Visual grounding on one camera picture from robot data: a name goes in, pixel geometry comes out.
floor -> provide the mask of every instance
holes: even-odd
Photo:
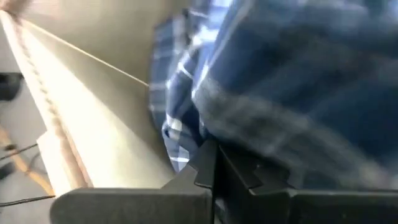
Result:
[[[17,72],[15,63],[0,23],[0,72]],[[10,138],[20,147],[30,146],[45,132],[45,126],[39,111],[25,85],[17,98],[9,103],[0,102],[0,125],[9,133]],[[21,155],[28,164],[39,153],[37,147],[32,148]],[[5,152],[0,149],[0,157]],[[5,159],[0,161],[0,166],[12,161]],[[39,156],[32,164],[32,170],[45,176],[44,165]],[[30,197],[45,195],[44,190],[31,180],[25,173],[16,170],[4,180],[0,180],[0,203],[11,202]],[[52,199],[39,202],[25,203],[11,207],[0,208],[1,224],[48,224],[49,208]]]

blue plaid fabric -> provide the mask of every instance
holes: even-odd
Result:
[[[196,0],[158,26],[150,110],[176,171],[208,138],[295,187],[397,188],[397,1]]]

